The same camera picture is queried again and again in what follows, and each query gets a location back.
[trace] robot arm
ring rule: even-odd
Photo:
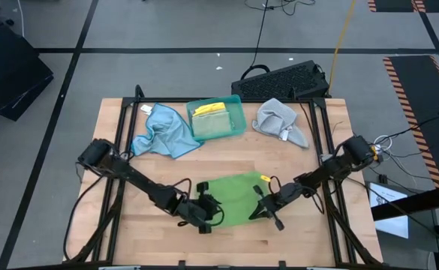
[[[200,233],[211,232],[207,221],[220,212],[211,195],[201,194],[198,199],[189,199],[188,194],[174,186],[153,182],[129,165],[128,160],[123,159],[114,145],[105,139],[94,139],[78,161],[85,169],[100,176],[111,176],[133,184],[144,191],[159,209],[199,227]]]
[[[344,154],[338,155],[339,150],[343,148]],[[276,212],[286,205],[303,195],[306,198],[311,197],[321,186],[330,179],[336,181],[347,178],[351,172],[358,172],[369,164],[377,160],[376,152],[362,138],[362,136],[352,136],[351,138],[338,145],[335,153],[327,158],[313,172],[303,173],[294,178],[294,182],[281,186],[279,191],[264,196],[262,190],[255,186],[254,190],[260,196],[258,206],[249,219],[273,218],[278,230],[283,230],[284,225],[278,219]]]

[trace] white cable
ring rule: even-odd
[[[377,143],[377,141],[379,140],[379,139],[383,139],[383,138],[388,138],[389,139],[389,145],[386,147],[386,148],[383,148],[383,146],[381,145],[381,144],[379,144],[379,145],[376,145],[376,143]],[[388,151],[388,150],[390,150],[391,149],[391,147],[392,147],[392,138],[391,138],[391,136],[389,136],[389,135],[381,135],[381,136],[379,136],[378,138],[376,138],[375,140],[374,140],[374,145],[375,146],[377,146],[377,147],[379,147],[379,149],[381,150],[381,151]]]
[[[17,0],[17,5],[19,6],[19,12],[21,13],[21,28],[23,29],[23,38],[24,36],[24,14],[23,14],[23,7],[21,6],[21,1]]]
[[[391,157],[394,161],[398,162],[399,165],[402,167],[403,170],[405,170],[407,173],[410,174],[409,176],[410,176],[410,177],[413,179],[413,181],[414,181],[414,188],[417,189],[417,181],[416,181],[416,178],[414,178],[414,176],[412,176],[413,174],[412,174],[409,170],[406,169],[406,167],[405,167],[404,164],[399,160],[399,158],[396,158],[396,157],[393,156],[393,153],[392,153],[391,150],[389,150],[389,153],[391,154],[390,157]]]

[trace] white paper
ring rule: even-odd
[[[151,110],[152,107],[151,106],[147,106],[147,105],[142,105],[140,108],[146,115],[150,116],[151,115]]]
[[[380,186],[378,184],[371,183],[369,188],[376,191],[379,195],[384,197],[386,200],[393,202],[395,200],[404,199],[407,197],[406,194],[400,193],[395,190],[390,190],[387,187]],[[378,206],[384,203],[384,199],[380,198],[374,192],[369,191],[369,203],[371,207]],[[376,225],[376,230],[381,232],[390,233],[394,236],[399,236],[405,239],[409,238],[409,230],[407,224],[407,216],[393,217],[386,220],[379,220],[374,222]]]

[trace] gray cloth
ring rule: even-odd
[[[271,98],[257,111],[257,120],[253,120],[252,127],[262,134],[283,138],[304,149],[309,148],[308,140],[296,126],[297,113],[282,104],[279,100]]]

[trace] wooden tabletop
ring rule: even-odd
[[[113,142],[121,102],[121,99],[102,100],[94,138]],[[341,99],[328,99],[326,104],[331,130],[334,130],[333,141],[337,145],[353,135],[346,103]],[[187,119],[185,103],[165,105]],[[159,154],[143,154],[133,158],[131,166],[157,183],[171,185],[180,179],[190,178],[194,186],[197,182],[252,170],[277,176],[286,183],[293,181],[295,176],[317,169],[312,134],[300,105],[288,104],[299,114],[296,124],[311,144],[308,150],[254,131],[251,122],[256,119],[259,106],[259,103],[243,104],[249,125],[241,136],[208,140],[199,149],[176,160]],[[309,112],[308,105],[303,106]],[[126,116],[122,146],[125,144],[130,111]],[[321,140],[327,152],[319,109],[317,114]],[[139,112],[134,134],[146,132],[145,121],[146,115]],[[85,172],[80,192],[96,178],[92,173]],[[354,173],[351,178],[363,182],[360,173]],[[68,240],[70,256],[77,254],[98,225],[105,183],[102,181],[94,187],[77,207]],[[345,181],[343,188],[352,230],[371,254],[382,261],[364,187]],[[153,206],[146,194],[127,183],[114,263],[176,266],[179,260],[185,260],[189,266],[277,266],[279,260],[285,260],[288,266],[334,266],[327,217],[316,209],[311,199],[297,199],[280,210],[278,216],[286,227],[281,232],[272,220],[263,219],[241,226],[213,228],[212,234],[200,235],[195,227],[177,227],[178,217],[165,214]],[[339,226],[336,227],[341,255],[347,262],[344,234]],[[109,231],[104,234],[104,243],[109,241],[109,235]],[[102,258],[105,257],[105,249],[102,250]]]

